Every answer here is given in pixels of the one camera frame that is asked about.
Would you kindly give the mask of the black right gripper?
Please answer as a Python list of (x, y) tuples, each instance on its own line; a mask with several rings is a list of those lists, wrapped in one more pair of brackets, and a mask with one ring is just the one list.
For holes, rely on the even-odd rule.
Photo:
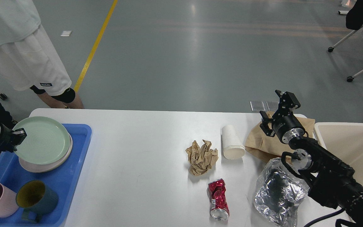
[(301, 107), (297, 97), (292, 92), (275, 90), (279, 97), (278, 108), (270, 118), (265, 111), (260, 111), (260, 128), (266, 136), (275, 134), (283, 144), (289, 144), (293, 138), (303, 137), (305, 128), (294, 116), (293, 110)]

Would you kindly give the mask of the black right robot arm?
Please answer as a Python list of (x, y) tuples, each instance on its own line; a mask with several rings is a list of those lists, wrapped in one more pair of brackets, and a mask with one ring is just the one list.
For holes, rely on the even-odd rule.
[(337, 219), (336, 227), (363, 227), (363, 186), (354, 179), (354, 169), (308, 136), (293, 113), (301, 106), (294, 93), (280, 90), (275, 93), (279, 97), (278, 108), (271, 117), (260, 111), (260, 128), (265, 135), (277, 136), (281, 143), (294, 150), (293, 153), (284, 151), (281, 162), (291, 174), (307, 183), (309, 197), (323, 207), (340, 207), (306, 226), (346, 212), (352, 221)]

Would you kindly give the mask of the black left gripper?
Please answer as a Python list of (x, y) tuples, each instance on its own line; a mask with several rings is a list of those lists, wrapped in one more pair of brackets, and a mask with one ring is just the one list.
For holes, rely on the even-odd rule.
[(17, 145), (20, 145), (27, 134), (24, 128), (11, 130), (5, 125), (0, 124), (0, 153), (3, 151), (15, 152)]

